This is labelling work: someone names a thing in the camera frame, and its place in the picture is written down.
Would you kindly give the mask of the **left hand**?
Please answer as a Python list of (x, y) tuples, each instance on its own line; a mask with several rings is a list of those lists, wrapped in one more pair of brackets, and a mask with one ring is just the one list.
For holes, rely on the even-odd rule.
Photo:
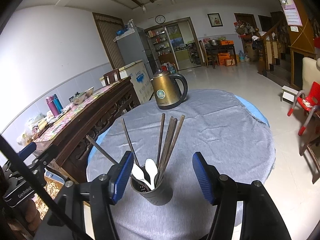
[[(29, 199), (22, 210), (22, 213), (24, 215), (25, 221), (27, 223), (28, 230), (35, 233), (38, 229), (39, 225), (41, 224), (42, 220), (40, 217), (40, 213), (36, 208), (35, 202), (32, 199)], [(17, 239), (25, 239), (23, 233), (23, 227), (21, 224), (16, 225), (16, 237)]]

